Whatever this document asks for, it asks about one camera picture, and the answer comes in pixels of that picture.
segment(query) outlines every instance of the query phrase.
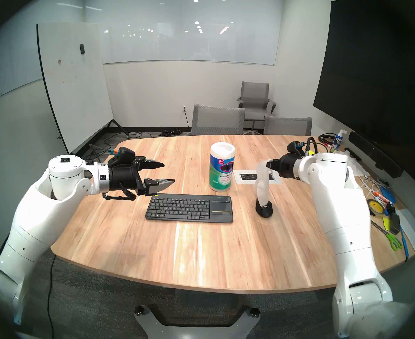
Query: green scissors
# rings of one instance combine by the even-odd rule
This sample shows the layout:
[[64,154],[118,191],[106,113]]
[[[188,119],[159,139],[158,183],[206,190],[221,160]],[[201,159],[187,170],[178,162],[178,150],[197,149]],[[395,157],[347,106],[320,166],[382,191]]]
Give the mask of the green scissors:
[[373,224],[380,231],[382,231],[383,233],[386,234],[386,237],[390,240],[391,248],[393,248],[393,250],[402,249],[402,244],[400,243],[400,240],[398,240],[396,237],[394,237],[390,232],[388,232],[388,231],[384,230],[383,228],[381,228],[374,221],[371,221],[371,224]]

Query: disinfecting wipes container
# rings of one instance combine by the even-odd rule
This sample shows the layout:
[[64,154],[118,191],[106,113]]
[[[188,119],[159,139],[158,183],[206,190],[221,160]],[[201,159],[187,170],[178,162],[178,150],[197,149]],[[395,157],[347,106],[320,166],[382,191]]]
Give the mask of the disinfecting wipes container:
[[211,146],[209,186],[217,192],[230,189],[236,149],[232,144],[217,142]]

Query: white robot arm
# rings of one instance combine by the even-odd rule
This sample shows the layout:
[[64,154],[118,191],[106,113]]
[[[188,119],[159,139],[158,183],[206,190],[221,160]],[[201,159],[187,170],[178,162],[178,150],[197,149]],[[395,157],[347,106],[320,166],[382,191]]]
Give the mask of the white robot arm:
[[[0,255],[0,291],[11,301],[15,323],[20,324],[29,276],[36,262],[62,234],[84,197],[102,193],[106,199],[134,200],[135,194],[128,189],[138,195],[153,195],[174,180],[145,179],[142,183],[138,171],[162,166],[124,147],[115,151],[108,164],[73,155],[57,156],[49,162],[43,176],[21,199]],[[93,182],[84,177],[84,170],[91,172]],[[120,189],[125,197],[107,195]]]
[[358,338],[391,337],[408,306],[386,304],[393,301],[392,292],[375,266],[369,208],[347,165],[348,157],[333,153],[302,156],[302,153],[293,150],[268,162],[267,167],[282,177],[311,185],[317,218],[336,261],[334,330],[338,337],[354,337],[354,334]]

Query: touchpad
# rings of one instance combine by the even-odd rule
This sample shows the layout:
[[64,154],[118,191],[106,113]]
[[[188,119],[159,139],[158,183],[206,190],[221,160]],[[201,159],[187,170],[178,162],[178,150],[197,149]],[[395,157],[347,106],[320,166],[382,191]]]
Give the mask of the touchpad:
[[211,211],[232,212],[231,203],[211,203]]

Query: gray carpet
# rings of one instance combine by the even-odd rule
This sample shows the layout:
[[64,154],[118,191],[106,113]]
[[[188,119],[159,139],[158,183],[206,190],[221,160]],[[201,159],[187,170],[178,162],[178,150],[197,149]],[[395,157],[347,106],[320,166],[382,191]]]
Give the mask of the gray carpet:
[[[104,134],[96,145],[115,147],[126,139],[119,134],[105,140],[112,135]],[[42,339],[51,338],[46,306],[53,256],[48,250],[32,274],[22,325],[17,329]],[[260,309],[261,320],[248,339],[335,338],[331,308],[334,289],[265,295],[185,291],[95,273],[59,258],[53,266],[52,285],[49,308],[56,339],[146,339],[133,315],[137,305],[147,305],[163,324],[210,326],[231,325],[243,306],[251,306]]]

